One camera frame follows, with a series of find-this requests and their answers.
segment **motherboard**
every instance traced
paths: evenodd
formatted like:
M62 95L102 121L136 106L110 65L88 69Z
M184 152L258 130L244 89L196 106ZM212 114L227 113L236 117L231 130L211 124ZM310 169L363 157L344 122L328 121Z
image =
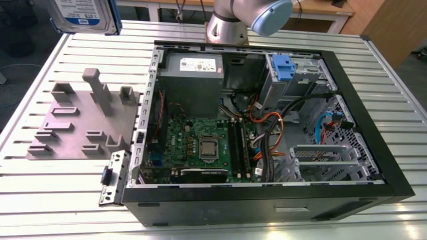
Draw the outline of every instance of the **motherboard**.
M248 147L255 126L242 119L171 119L166 148L150 153L146 182L250 183L254 153Z

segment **blue cable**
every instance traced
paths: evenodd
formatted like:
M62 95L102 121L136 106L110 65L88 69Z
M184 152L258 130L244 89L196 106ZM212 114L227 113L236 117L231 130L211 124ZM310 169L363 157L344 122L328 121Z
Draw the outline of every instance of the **blue cable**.
M314 140L315 140L315 143L316 144L320 144L320 127L322 127L322 122L323 122L323 119L327 117L327 116L334 116L334 113L327 111L318 119L318 122L315 124L315 128L314 128Z

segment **metal bracket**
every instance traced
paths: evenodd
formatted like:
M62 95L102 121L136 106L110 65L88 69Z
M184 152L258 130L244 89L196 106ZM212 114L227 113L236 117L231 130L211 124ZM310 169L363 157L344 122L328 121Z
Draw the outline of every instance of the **metal bracket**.
M102 173L100 183L103 184L99 206L120 207L122 196L127 185L127 174L130 168L131 153L126 150L111 154L110 164Z

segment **cpu socket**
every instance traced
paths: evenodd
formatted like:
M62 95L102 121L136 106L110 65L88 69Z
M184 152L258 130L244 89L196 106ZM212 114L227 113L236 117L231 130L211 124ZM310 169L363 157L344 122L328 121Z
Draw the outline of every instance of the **cpu socket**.
M207 164L219 159L219 140L218 138L199 138L199 159Z

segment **3d printed holder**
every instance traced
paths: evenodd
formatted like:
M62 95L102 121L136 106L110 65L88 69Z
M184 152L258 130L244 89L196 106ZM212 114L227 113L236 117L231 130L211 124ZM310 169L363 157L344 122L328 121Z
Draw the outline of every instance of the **3d printed holder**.
M100 71L87 68L83 80L92 92L56 83L54 103L28 148L27 159L104 159L131 147L140 93L123 86L110 91Z

